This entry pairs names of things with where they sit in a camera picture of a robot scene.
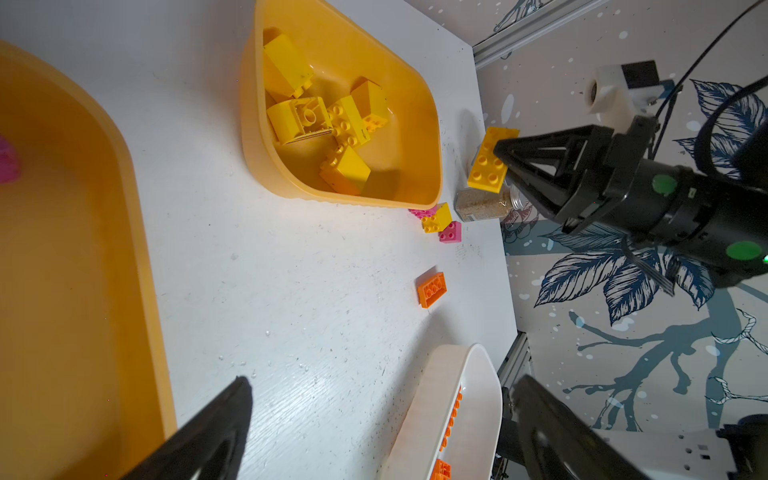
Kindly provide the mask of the white tray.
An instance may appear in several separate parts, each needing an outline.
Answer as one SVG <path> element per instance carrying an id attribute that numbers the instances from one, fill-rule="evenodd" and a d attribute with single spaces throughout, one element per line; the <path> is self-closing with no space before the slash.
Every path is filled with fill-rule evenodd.
<path id="1" fill-rule="evenodd" d="M 384 462 L 382 479 L 488 479 L 502 420 L 502 390 L 480 344 L 431 355 Z"/>

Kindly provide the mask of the glass spice jar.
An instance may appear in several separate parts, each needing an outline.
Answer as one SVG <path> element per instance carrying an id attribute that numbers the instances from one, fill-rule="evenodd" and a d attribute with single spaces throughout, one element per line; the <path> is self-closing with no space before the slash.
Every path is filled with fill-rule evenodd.
<path id="1" fill-rule="evenodd" d="M 497 193 L 465 188 L 458 191 L 454 199 L 454 210 L 462 222 L 504 219 L 524 206 L 524 199 L 517 188 L 507 185 Z"/>

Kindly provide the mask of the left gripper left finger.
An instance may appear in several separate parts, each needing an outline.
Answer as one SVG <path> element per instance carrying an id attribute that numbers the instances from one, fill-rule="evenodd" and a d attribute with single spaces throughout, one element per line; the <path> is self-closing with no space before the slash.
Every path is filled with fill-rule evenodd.
<path id="1" fill-rule="evenodd" d="M 126 479 L 235 479 L 252 415 L 252 388 L 238 376 Z"/>

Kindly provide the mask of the orange long studded lego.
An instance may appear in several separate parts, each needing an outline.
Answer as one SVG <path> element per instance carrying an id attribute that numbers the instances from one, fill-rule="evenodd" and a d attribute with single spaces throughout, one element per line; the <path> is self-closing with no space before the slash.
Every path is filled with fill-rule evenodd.
<path id="1" fill-rule="evenodd" d="M 449 439 L 450 439 L 450 437 L 452 435 L 452 430 L 453 430 L 453 427 L 454 427 L 454 424 L 455 424 L 455 419 L 458 416 L 459 409 L 461 408 L 462 400 L 463 400 L 463 388 L 462 388 L 462 386 L 459 386 L 459 389 L 458 389 L 457 394 L 456 394 L 455 399 L 454 399 L 452 410 L 451 410 L 449 418 L 448 418 L 448 423 L 447 423 L 447 426 L 446 426 L 446 428 L 444 430 L 444 434 L 443 434 L 443 437 L 442 437 L 442 440 L 441 440 L 441 443 L 440 443 L 440 446 L 439 446 L 439 451 L 440 452 L 443 452 L 446 449 L 446 447 L 448 446 Z"/>

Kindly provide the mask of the pink lego brick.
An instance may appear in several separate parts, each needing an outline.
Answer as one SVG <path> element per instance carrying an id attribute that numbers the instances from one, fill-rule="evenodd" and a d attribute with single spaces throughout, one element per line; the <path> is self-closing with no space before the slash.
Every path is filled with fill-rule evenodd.
<path id="1" fill-rule="evenodd" d="M 423 218 L 426 218 L 426 217 L 433 216 L 437 212 L 438 208 L 439 208 L 439 206 L 436 205 L 436 206 L 433 206 L 432 208 L 426 209 L 426 210 L 409 209 L 409 212 L 412 215 L 414 215 L 416 218 L 423 219 Z"/>
<path id="2" fill-rule="evenodd" d="M 18 153 L 5 137 L 0 136 L 0 183 L 14 182 L 20 176 L 21 166 Z"/>

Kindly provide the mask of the small yellow lego brick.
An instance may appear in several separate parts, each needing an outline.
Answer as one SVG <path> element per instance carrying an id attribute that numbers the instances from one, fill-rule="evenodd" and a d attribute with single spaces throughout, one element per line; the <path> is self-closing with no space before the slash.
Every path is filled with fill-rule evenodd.
<path id="1" fill-rule="evenodd" d="M 303 53 L 284 33 L 264 45 L 263 72 L 265 90 L 276 102 L 301 97 L 314 76 Z"/>

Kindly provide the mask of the yellow lego arch brick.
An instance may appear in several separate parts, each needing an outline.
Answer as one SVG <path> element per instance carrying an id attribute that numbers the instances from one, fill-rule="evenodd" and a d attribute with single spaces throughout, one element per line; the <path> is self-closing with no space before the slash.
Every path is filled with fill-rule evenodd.
<path id="1" fill-rule="evenodd" d="M 324 100 L 307 97 L 286 100 L 267 109 L 280 145 L 330 135 L 333 131 Z"/>

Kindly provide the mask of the yellow long lego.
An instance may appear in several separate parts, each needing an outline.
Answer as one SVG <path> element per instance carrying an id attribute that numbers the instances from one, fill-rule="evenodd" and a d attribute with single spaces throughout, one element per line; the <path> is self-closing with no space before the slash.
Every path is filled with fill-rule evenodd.
<path id="1" fill-rule="evenodd" d="M 468 175 L 469 187 L 491 193 L 501 191 L 508 167 L 494 154 L 494 148 L 499 141 L 517 138 L 519 134 L 517 129 L 489 127 L 486 130 Z"/>

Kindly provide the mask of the yellow lego slope brick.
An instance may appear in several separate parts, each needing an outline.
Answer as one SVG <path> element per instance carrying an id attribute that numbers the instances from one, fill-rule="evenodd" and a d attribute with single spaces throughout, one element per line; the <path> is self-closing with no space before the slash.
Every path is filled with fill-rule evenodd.
<path id="1" fill-rule="evenodd" d="M 335 192 L 345 195 L 361 195 L 370 175 L 370 167 L 349 146 L 337 146 L 319 167 L 320 178 Z"/>

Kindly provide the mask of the wide yellow bin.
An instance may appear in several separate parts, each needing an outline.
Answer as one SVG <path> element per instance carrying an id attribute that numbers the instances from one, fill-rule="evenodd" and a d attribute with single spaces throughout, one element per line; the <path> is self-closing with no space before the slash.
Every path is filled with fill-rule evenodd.
<path id="1" fill-rule="evenodd" d="M 277 103 L 265 90 L 263 47 L 286 34 L 313 68 L 312 86 L 299 98 L 320 97 L 326 108 L 364 80 L 385 91 L 389 123 L 353 148 L 371 175 L 359 196 L 335 192 L 319 176 L 337 147 L 325 135 L 280 145 L 267 117 Z M 429 209 L 440 198 L 441 142 L 427 83 L 410 65 L 324 1 L 260 1 L 245 47 L 240 78 L 241 140 L 252 175 L 285 198 L 375 207 Z"/>

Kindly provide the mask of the yellow lego hollow brick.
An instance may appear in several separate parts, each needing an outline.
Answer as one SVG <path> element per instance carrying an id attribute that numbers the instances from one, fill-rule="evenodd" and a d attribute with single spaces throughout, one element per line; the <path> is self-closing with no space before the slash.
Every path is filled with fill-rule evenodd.
<path id="1" fill-rule="evenodd" d="M 371 140 L 355 101 L 344 96 L 327 108 L 332 125 L 332 135 L 341 147 L 358 148 Z"/>

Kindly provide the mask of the orange curved lego piece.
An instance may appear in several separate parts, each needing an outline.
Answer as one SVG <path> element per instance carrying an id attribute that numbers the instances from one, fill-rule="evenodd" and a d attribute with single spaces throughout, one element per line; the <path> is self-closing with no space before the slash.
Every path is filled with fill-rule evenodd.
<path id="1" fill-rule="evenodd" d="M 450 480 L 451 473 L 451 465 L 441 459 L 437 459 L 433 466 L 430 480 Z"/>

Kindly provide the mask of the yellow lego large slope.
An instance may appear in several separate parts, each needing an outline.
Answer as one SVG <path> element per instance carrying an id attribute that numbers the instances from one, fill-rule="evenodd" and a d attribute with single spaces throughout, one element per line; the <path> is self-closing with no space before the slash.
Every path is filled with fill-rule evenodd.
<path id="1" fill-rule="evenodd" d="M 453 221 L 450 207 L 446 204 L 436 206 L 434 212 L 421 220 L 422 230 L 427 234 L 443 232 Z"/>

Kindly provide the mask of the pink lego far right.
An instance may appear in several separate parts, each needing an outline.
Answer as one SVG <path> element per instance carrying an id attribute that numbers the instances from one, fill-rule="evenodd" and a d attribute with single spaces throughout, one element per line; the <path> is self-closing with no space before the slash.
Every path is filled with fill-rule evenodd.
<path id="1" fill-rule="evenodd" d="M 452 221 L 443 231 L 438 235 L 438 239 L 441 243 L 453 244 L 462 242 L 462 223 L 458 221 Z"/>

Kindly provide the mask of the yellow lego cube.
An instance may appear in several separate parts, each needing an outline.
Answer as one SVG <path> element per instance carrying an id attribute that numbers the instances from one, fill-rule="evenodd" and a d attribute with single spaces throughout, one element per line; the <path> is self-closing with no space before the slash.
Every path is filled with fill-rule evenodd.
<path id="1" fill-rule="evenodd" d="M 351 91 L 351 96 L 366 129 L 373 133 L 386 126 L 390 120 L 390 110 L 385 91 L 370 80 L 364 80 Z"/>

